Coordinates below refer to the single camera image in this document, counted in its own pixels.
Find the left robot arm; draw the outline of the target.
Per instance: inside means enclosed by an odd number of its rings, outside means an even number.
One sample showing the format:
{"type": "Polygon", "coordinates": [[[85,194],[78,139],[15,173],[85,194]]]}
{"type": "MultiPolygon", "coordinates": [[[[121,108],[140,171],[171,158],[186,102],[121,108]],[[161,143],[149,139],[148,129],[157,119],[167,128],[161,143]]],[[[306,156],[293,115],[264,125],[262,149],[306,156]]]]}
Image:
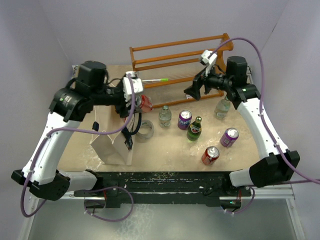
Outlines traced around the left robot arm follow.
{"type": "Polygon", "coordinates": [[[86,61],[77,67],[76,76],[58,90],[49,106],[49,113],[37,147],[23,169],[12,172],[11,178],[34,196],[57,201],[68,191],[87,191],[98,196],[103,191],[99,176],[91,170],[62,172],[57,169],[62,154],[74,132],[95,134],[80,129],[85,116],[95,106],[115,106],[121,118],[129,123],[135,112],[135,100],[144,88],[134,71],[127,71],[116,86],[111,86],[105,64],[86,61]]]}

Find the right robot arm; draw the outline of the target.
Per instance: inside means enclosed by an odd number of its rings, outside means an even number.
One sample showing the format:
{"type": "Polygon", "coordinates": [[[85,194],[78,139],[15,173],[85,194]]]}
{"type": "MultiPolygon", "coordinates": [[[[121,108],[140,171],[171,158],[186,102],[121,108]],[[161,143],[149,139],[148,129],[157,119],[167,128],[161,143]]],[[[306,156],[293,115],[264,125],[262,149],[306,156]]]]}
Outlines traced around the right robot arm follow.
{"type": "Polygon", "coordinates": [[[289,150],[281,140],[261,103],[259,90],[247,82],[246,59],[231,56],[227,59],[226,70],[217,73],[217,57],[211,51],[205,51],[200,56],[199,61],[204,69],[195,75],[192,86],[186,88],[184,93],[198,101],[201,87],[204,87],[205,94],[211,89],[226,92],[227,98],[248,125],[260,158],[249,168],[232,171],[229,179],[222,183],[223,192],[233,196],[242,186],[261,188],[289,181],[294,173],[290,165],[296,167],[300,155],[296,150],[289,150]]]}

